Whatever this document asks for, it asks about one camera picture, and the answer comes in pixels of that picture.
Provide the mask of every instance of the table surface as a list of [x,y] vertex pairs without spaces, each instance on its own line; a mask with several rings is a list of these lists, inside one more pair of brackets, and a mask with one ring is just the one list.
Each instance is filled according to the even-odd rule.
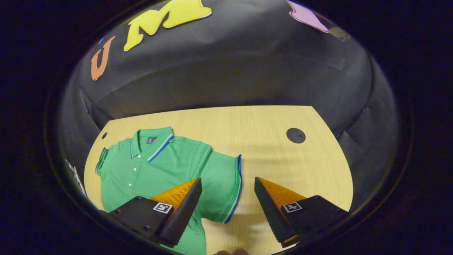
[[[311,106],[237,106],[153,113],[111,120],[94,142],[85,165],[85,189],[103,210],[101,180],[95,175],[104,147],[131,138],[139,129],[171,126],[175,136],[202,141],[216,152],[242,154],[242,191],[228,224],[202,219],[207,254],[246,248],[251,254],[284,250],[275,239],[254,192],[262,177],[305,197],[321,195],[349,211],[352,178],[334,135]],[[286,137],[289,128],[306,135],[303,143]]]

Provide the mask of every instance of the shirt label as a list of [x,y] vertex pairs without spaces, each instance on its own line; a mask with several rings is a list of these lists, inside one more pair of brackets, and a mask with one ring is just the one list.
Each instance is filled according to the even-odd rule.
[[148,137],[148,140],[146,140],[146,144],[152,144],[154,140],[156,140],[157,137]]

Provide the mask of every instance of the yellow letter m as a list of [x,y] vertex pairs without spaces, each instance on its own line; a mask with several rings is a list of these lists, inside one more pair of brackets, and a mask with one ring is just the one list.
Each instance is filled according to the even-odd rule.
[[165,28],[199,20],[212,13],[211,8],[203,7],[201,0],[171,0],[160,10],[148,10],[129,22],[129,33],[124,51],[130,50],[143,40],[143,35],[139,34],[139,28],[149,35],[155,34],[168,12],[169,17],[163,24]]

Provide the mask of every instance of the green polo shirt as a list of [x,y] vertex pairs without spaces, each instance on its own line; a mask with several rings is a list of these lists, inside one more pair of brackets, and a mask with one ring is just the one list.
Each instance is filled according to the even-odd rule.
[[135,196],[153,197],[183,182],[201,177],[202,194],[173,250],[187,255],[206,253],[201,218],[227,223],[242,185],[241,156],[212,151],[203,142],[175,137],[171,127],[137,131],[131,139],[101,152],[96,174],[101,199],[110,212]]

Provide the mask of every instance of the polo shirt collar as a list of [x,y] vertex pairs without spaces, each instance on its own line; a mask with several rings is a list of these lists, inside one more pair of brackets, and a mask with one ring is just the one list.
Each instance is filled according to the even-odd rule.
[[[140,137],[156,137],[152,144],[140,148]],[[174,137],[171,127],[158,129],[140,129],[135,132],[130,140],[130,158],[142,155],[151,162],[167,146],[168,142]]]

